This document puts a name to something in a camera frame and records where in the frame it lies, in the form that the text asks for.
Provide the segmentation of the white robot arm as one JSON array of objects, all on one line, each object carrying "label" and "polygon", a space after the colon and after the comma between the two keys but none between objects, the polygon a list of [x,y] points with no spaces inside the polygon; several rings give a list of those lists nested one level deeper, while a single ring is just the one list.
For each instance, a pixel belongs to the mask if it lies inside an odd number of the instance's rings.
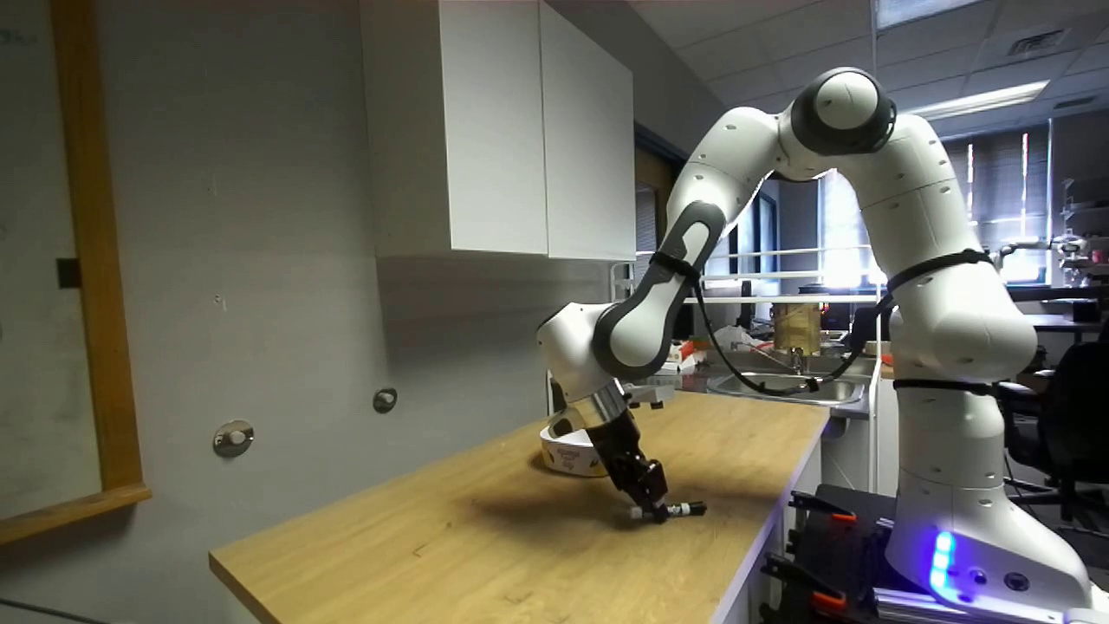
[{"label": "white robot arm", "polygon": [[1083,553],[1001,486],[996,384],[1034,360],[1038,333],[966,221],[933,124],[855,64],[823,73],[778,113],[726,112],[679,170],[667,239],[636,292],[570,302],[536,329],[556,384],[595,410],[591,439],[607,476],[646,514],[667,509],[662,465],[638,450],[623,389],[662,366],[684,296],[758,183],[825,170],[854,183],[889,272],[900,469],[885,562],[974,618],[1107,624]]}]

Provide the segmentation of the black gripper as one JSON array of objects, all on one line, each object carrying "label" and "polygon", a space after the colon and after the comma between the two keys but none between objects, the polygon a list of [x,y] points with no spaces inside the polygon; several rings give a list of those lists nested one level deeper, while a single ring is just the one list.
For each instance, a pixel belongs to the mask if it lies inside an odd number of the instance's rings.
[{"label": "black gripper", "polygon": [[669,514],[669,486],[659,459],[652,459],[638,439],[638,426],[631,411],[620,411],[618,418],[602,426],[591,426],[593,450],[600,452],[612,480],[631,499],[629,521],[636,522],[667,522]]}]

